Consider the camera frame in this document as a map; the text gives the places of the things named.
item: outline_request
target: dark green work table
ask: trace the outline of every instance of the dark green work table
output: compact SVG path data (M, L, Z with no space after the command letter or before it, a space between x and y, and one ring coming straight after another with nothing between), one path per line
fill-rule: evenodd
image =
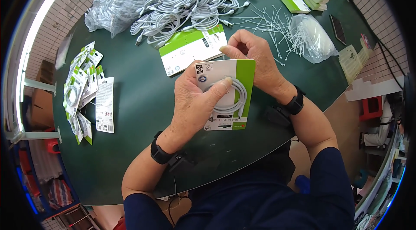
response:
M272 14L272 5L290 14L280 0L250 0L257 8L267 6ZM253 6L239 9L233 16L255 16ZM321 23L338 50L343 49L335 39L329 15L342 22L347 45L361 49L360 34L366 34L371 44L370 31L346 0L331 0L328 10L314 11L312 15ZM255 26L245 23L244 26ZM239 27L225 27L227 39ZM104 29L88 32L82 17L71 30L74 33L67 54L66 65L56 71L57 93L53 101L55 127L60 128L62 144L60 151L71 183L84 205L122 204L121 184L124 172L131 161L153 140L157 131L166 128L174 112L174 82L179 77L167 77L159 52L146 41L135 45L136 36L129 28L111 39ZM255 33L267 39L276 56L276 49L268 32ZM69 62L88 43L95 41L95 49L104 54L100 64L106 77L114 77L115 133L97 132L93 126L93 145L85 140L77 145L66 120L63 101L63 84L68 76ZM287 44L279 45L280 52ZM290 82L298 85L318 107L325 111L347 88L348 84L337 56L311 64L303 57L289 55L286 66L278 65L280 72ZM156 197L186 191L241 169L272 152L294 136L293 130L284 129L264 120L263 111L273 105L274 99L257 88L253 88L250 112L245 130L198 132L187 143L185 150L198 164L193 171L174 176L164 173L155 190ZM87 104L82 113L95 123L95 106Z

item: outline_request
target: person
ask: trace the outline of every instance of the person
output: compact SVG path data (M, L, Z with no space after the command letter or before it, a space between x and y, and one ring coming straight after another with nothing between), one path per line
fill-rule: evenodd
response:
M282 105L297 96L297 89L279 72L266 40L238 30L220 50L232 59L254 59L254 85ZM193 67L197 62L175 82L172 122L156 140L166 153L180 150L205 125L215 104L231 86L231 80L225 78L203 93L197 87ZM192 206L174 228L352 229L354 200L331 124L306 97L301 111L290 119L311 160L309 194L295 193L271 170L242 169L189 191ZM165 168L152 158L151 146L127 168L122 196L128 230L173 228L152 195Z
M393 120L392 109L387 101L387 97L384 97L383 102L383 114L380 117L379 131L376 134L364 134L360 133L359 148L364 146L382 146L388 136L388 128L390 122Z

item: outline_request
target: sleeve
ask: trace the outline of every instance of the sleeve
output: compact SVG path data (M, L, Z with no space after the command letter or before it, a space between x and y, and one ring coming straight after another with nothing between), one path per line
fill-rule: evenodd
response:
M173 229L158 204L148 195L135 193L124 200L126 229Z
M325 218L333 218L353 227L354 197L338 149L321 150L311 165L310 194L318 199Z

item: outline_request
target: black wrist strap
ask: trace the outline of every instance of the black wrist strap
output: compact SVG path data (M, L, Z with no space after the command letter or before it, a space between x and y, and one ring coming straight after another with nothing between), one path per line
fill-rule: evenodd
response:
M297 86L294 85L297 90L297 96L294 96L290 103L285 105L285 109L292 115L297 115L303 108L303 96L305 93Z
M164 152L159 145L156 144L157 138L162 133L162 131L158 131L155 135L152 144L150 145L150 156L152 156L153 160L155 160L159 164L166 164L169 160L173 157L174 154L169 154Z

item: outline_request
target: navy blue shirt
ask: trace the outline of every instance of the navy blue shirt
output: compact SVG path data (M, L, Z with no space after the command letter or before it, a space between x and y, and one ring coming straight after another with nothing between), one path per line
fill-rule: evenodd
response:
M174 229L348 229L354 200L339 150L326 148L310 169L310 194L298 194L266 171L221 179L192 199ZM124 201L127 230L173 229L156 202L136 193Z

